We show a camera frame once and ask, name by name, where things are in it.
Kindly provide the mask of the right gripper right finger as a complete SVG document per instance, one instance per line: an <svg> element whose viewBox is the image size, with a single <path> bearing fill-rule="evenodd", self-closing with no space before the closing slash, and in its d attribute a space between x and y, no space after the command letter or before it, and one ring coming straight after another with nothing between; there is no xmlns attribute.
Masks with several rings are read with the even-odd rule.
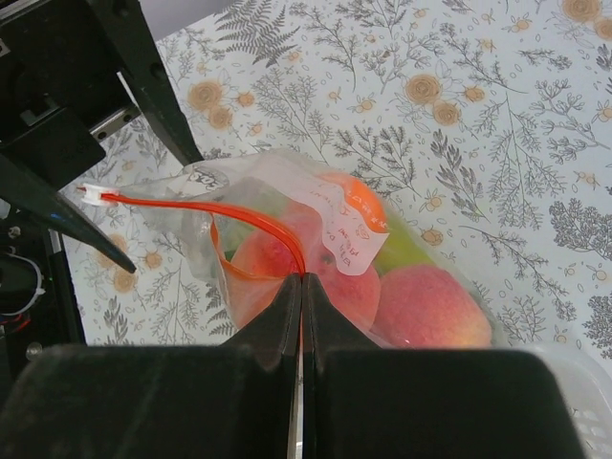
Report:
<svg viewBox="0 0 612 459"><path fill-rule="evenodd" d="M306 458L581 458L557 381L514 350L381 348L302 281Z"/></svg>

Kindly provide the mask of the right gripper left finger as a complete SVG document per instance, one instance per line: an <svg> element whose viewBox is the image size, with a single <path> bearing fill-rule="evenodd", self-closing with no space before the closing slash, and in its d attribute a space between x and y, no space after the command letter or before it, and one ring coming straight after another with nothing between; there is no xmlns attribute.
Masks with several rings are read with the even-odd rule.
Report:
<svg viewBox="0 0 612 459"><path fill-rule="evenodd" d="M216 346L62 345L17 380L5 458L292 458L301 280Z"/></svg>

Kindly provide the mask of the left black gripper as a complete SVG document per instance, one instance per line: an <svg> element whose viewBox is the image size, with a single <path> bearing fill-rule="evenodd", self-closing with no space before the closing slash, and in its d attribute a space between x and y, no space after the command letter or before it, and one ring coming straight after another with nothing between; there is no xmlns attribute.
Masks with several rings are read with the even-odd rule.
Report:
<svg viewBox="0 0 612 459"><path fill-rule="evenodd" d="M139 116L119 71L173 156L200 162L138 1L2 2L1 199L134 273L130 258L57 192L102 161L100 142Z"/></svg>

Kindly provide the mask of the clear zip top bag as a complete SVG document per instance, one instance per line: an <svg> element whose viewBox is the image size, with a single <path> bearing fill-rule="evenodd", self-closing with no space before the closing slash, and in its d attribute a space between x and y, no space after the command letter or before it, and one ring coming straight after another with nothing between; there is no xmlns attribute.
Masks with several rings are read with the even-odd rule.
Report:
<svg viewBox="0 0 612 459"><path fill-rule="evenodd" d="M217 285L237 327L272 303L286 277L314 274L353 325L376 343L396 347L372 332L383 278L374 259L389 230L367 227L345 203L342 188L319 178L324 172L343 171L290 149L272 149L191 164L149 183L84 184L80 190L90 206L138 208L154 229L175 235L192 274ZM433 265L449 272L478 303L492 326L492 346L493 319L481 295L374 192L387 225L402 221Z"/></svg>

